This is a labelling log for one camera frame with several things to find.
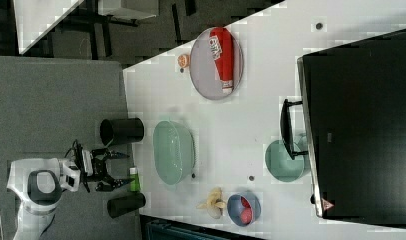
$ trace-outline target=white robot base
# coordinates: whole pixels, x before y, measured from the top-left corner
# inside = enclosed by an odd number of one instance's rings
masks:
[[[41,234],[50,226],[54,219],[55,211],[50,213],[31,213],[21,203],[18,218],[17,231],[13,240],[39,239]]]

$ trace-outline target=small green object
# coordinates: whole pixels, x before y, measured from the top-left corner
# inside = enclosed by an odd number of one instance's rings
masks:
[[[141,190],[141,188],[140,188],[140,178],[138,177],[137,168],[130,168],[129,174],[132,179],[131,184],[130,184],[131,192],[139,192]]]

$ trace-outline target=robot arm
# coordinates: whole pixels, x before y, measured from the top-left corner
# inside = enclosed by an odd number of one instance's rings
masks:
[[[38,240],[54,219],[63,189],[77,191],[80,171],[69,159],[13,161],[7,188],[22,200],[15,240]]]

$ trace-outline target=black mug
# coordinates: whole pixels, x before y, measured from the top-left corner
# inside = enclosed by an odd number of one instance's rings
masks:
[[[144,138],[144,124],[139,118],[105,119],[100,124],[100,138],[106,147],[139,142]]]
[[[107,202],[107,212],[111,218],[117,218],[146,205],[146,198],[140,192],[133,192],[126,197],[111,199]]]

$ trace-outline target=teal bowl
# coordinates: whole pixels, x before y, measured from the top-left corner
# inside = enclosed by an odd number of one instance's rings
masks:
[[[294,149],[300,151],[299,146],[295,143]],[[282,182],[297,180],[303,175],[305,169],[303,156],[291,159],[282,140],[274,141],[269,145],[265,154],[265,163],[272,176]]]
[[[162,121],[153,133],[154,160],[159,177],[168,185],[181,182],[194,167],[194,143],[183,125]]]

